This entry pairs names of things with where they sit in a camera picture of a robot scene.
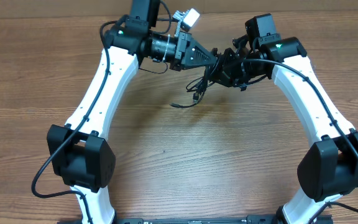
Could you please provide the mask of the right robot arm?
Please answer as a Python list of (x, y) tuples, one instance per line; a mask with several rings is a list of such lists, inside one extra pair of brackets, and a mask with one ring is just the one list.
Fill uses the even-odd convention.
[(247, 223), (331, 223), (323, 211), (358, 188), (358, 130), (335, 107), (296, 37), (282, 38), (271, 14), (248, 20), (246, 34), (217, 54), (211, 81), (245, 90), (265, 78), (281, 89), (308, 138), (297, 168), (299, 189), (273, 215)]

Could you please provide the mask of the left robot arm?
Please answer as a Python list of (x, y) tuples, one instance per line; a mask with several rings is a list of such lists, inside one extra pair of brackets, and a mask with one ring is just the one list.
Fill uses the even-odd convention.
[(129, 82), (145, 58), (181, 71), (207, 67), (216, 57), (190, 34), (200, 14), (194, 9), (169, 14), (174, 34), (155, 31), (162, 1), (134, 1), (130, 13), (104, 23), (103, 50), (96, 74), (81, 103), (63, 126), (47, 134), (48, 163), (80, 204), (82, 223), (113, 223), (108, 183), (116, 158), (108, 144), (109, 129)]

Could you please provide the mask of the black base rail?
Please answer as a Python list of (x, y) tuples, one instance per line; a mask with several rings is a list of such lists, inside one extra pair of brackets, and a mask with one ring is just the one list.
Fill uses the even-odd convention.
[(248, 215), (242, 218), (114, 218), (112, 224), (284, 224), (276, 215)]

